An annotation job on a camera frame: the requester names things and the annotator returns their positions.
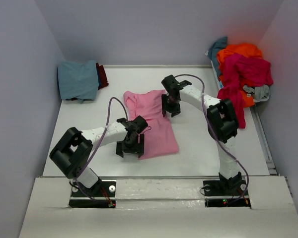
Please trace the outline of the pink t shirt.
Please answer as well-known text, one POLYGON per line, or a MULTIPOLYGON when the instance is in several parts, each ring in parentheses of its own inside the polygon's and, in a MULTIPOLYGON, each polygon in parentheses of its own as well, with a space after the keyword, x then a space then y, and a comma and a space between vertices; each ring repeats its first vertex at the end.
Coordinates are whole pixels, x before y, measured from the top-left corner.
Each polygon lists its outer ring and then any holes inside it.
POLYGON ((152 90, 144 94, 127 91, 123 95, 129 119, 133 120, 141 116, 151 127, 145 132, 144 154, 140 157, 141 160, 179 152, 171 121, 162 115, 161 96, 163 94, 165 94, 164 90, 152 90))

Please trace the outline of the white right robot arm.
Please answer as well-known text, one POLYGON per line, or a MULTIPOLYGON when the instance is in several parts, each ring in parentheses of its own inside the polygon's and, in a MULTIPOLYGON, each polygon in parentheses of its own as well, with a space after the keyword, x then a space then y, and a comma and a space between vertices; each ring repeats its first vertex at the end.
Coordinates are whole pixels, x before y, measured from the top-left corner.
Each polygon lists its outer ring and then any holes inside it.
POLYGON ((172 117, 180 114, 180 102, 186 102, 202 111, 208 132, 218 148, 220 171, 218 180, 204 182, 202 194, 205 196, 235 196, 243 183, 236 158, 235 137, 239 128, 238 119, 231 100, 220 100, 205 93, 205 85, 198 89, 191 82, 177 81, 169 75, 162 80, 166 93, 161 96, 162 114, 172 117))

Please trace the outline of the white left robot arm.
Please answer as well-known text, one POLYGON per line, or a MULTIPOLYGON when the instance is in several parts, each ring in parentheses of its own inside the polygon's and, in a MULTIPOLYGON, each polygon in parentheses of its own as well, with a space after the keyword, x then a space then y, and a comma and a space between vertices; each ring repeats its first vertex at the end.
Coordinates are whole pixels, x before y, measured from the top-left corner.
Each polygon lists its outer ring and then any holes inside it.
POLYGON ((76 127, 69 128, 50 152, 49 158, 58 169, 73 180, 86 195, 96 195, 101 187, 101 178, 88 166, 90 156, 95 155, 99 147, 116 143, 116 155, 144 155, 145 135, 148 127, 146 120, 138 116, 134 120, 126 118, 91 130, 79 131, 76 127))

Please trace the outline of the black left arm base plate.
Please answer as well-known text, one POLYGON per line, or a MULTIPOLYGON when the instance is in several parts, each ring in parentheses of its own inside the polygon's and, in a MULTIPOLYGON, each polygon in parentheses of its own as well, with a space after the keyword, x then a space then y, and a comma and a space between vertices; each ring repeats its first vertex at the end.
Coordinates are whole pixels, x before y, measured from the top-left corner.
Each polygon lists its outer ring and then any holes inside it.
POLYGON ((71 208, 114 209, 116 207, 116 180, 102 180, 92 188, 76 181, 69 181, 71 208))

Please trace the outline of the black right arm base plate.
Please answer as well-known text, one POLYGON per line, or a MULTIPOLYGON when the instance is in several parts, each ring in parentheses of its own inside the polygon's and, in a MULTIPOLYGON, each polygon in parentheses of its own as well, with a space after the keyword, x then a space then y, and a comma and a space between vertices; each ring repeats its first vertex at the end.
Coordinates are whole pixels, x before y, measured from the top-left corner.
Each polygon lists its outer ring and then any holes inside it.
POLYGON ((224 208, 224 207, 251 207, 248 191, 242 193, 246 187, 246 181, 242 182, 232 191, 224 191, 220 188, 219 180, 205 180, 200 193, 205 198, 207 208, 224 208))

